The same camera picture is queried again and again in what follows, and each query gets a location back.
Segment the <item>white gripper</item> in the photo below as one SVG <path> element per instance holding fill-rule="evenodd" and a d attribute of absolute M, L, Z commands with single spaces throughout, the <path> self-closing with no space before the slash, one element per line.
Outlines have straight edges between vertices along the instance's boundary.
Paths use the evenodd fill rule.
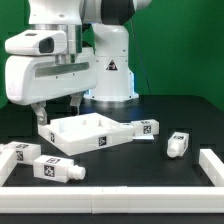
<path fill-rule="evenodd" d="M 96 84 L 96 60 L 92 49 L 84 49 L 72 64 L 56 64 L 54 56 L 10 56 L 5 66 L 8 99 L 19 105 L 32 104 L 39 125 L 47 124 L 46 102 L 42 101 L 71 94 L 70 106 L 79 114 L 81 92 Z"/>

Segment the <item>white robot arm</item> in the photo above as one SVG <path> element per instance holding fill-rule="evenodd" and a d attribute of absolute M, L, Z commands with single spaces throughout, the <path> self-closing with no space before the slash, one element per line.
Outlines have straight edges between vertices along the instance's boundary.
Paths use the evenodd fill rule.
<path fill-rule="evenodd" d="M 7 98 L 29 105 L 41 125 L 48 100 L 123 104 L 136 99 L 124 24 L 152 0 L 28 0 L 26 30 L 5 41 Z"/>

